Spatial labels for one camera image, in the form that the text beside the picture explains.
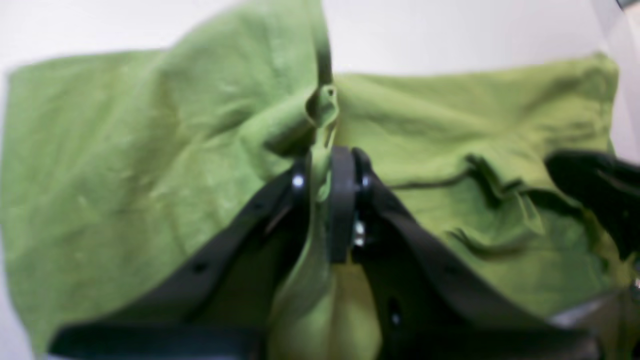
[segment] white wall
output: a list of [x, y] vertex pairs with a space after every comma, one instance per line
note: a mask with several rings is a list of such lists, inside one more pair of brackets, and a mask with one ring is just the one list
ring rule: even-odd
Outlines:
[[[0, 0], [0, 72], [68, 54], [169, 46], [236, 1]], [[338, 72], [442, 74], [607, 51], [622, 68], [614, 144], [640, 160], [640, 124], [630, 120], [640, 119], [640, 101], [631, 101], [640, 52], [615, 0], [324, 0], [324, 8]], [[5, 92], [2, 82], [0, 114]], [[0, 272], [0, 360], [29, 359], [5, 286]]]
[[636, 3], [626, 9], [629, 23], [631, 23], [631, 32], [636, 43], [636, 54], [640, 57], [640, 3]]

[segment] metal screw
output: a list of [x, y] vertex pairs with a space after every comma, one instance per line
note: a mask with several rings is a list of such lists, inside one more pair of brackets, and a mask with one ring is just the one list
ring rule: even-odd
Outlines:
[[362, 221], [355, 221], [355, 223], [353, 224], [353, 234], [353, 245], [357, 247], [363, 247], [365, 243], [365, 227]]
[[639, 278], [636, 278], [634, 283], [631, 285], [630, 291], [631, 291], [631, 298], [634, 300], [634, 302], [636, 303], [640, 302], [640, 279]]
[[395, 326], [400, 325], [400, 314], [391, 314], [391, 322]]

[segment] green fabric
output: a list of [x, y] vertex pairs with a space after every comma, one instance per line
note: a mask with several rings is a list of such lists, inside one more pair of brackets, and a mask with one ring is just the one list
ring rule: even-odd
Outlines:
[[324, 256], [337, 144], [365, 149], [422, 225], [550, 315], [630, 280], [542, 163], [556, 149], [606, 150], [616, 79], [596, 55], [334, 86], [318, 0], [253, 0], [168, 50], [25, 67], [10, 79], [2, 164], [13, 302], [43, 352], [64, 323], [162, 281], [311, 147], [312, 225], [276, 295], [269, 354], [372, 359], [381, 336], [364, 273]]

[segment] green cloth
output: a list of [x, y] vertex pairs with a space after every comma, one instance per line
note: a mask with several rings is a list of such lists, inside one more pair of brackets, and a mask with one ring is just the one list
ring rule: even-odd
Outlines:
[[324, 256], [329, 148], [359, 146], [422, 225], [541, 316], [629, 281], [550, 182], [560, 148], [607, 148], [605, 56], [437, 78], [338, 76], [318, 0], [253, 0], [163, 51], [12, 74], [1, 209], [13, 303], [36, 353], [126, 305], [311, 147], [312, 226], [272, 309], [274, 359], [372, 359], [362, 269]]

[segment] screw hole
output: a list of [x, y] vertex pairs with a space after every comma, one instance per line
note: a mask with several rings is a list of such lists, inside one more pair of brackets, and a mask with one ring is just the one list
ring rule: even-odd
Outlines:
[[205, 270], [207, 270], [208, 267], [209, 266], [207, 265], [207, 263], [197, 263], [196, 265], [193, 266], [193, 272], [196, 274], [201, 274]]
[[389, 313], [389, 321], [394, 327], [402, 325], [402, 313], [400, 312], [400, 304], [394, 297], [390, 298], [387, 302], [387, 310]]
[[445, 265], [444, 266], [444, 272], [447, 275], [458, 275], [460, 271], [454, 265]]

